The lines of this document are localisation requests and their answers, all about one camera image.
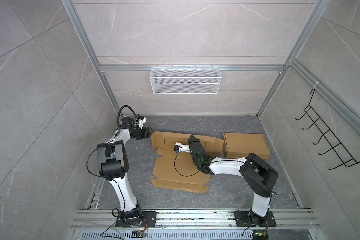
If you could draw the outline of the brown cardboard box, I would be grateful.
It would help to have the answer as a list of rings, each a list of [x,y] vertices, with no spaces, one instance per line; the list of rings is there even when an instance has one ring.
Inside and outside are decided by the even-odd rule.
[[[223,133],[225,157],[239,159],[256,154],[263,160],[270,157],[270,149],[262,134]]]

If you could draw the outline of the cardboard stack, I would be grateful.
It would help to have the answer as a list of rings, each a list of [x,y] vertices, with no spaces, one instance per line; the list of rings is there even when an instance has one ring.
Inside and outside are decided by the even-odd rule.
[[[160,156],[156,158],[152,184],[156,188],[186,191],[203,194],[208,189],[210,175],[198,171],[190,154],[174,151],[176,143],[186,145],[190,135],[169,132],[154,132],[151,136],[153,151]]]

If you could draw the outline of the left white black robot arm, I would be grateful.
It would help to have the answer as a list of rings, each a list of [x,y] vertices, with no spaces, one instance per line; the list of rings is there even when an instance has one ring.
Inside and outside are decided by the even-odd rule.
[[[149,138],[154,132],[150,127],[144,127],[147,119],[137,115],[135,119],[122,118],[122,125],[112,138],[97,145],[97,158],[100,177],[113,186],[120,203],[120,218],[124,223],[141,221],[141,207],[132,192],[129,180],[129,162],[125,144],[130,139],[142,140]]]

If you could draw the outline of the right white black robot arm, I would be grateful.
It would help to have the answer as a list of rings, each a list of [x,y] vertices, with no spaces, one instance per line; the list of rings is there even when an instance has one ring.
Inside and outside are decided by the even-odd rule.
[[[253,204],[249,213],[251,221],[264,222],[270,208],[274,186],[279,173],[256,154],[239,159],[224,159],[208,155],[201,140],[190,136],[188,143],[176,143],[176,153],[188,153],[198,172],[205,175],[234,175],[243,177],[254,192]]]

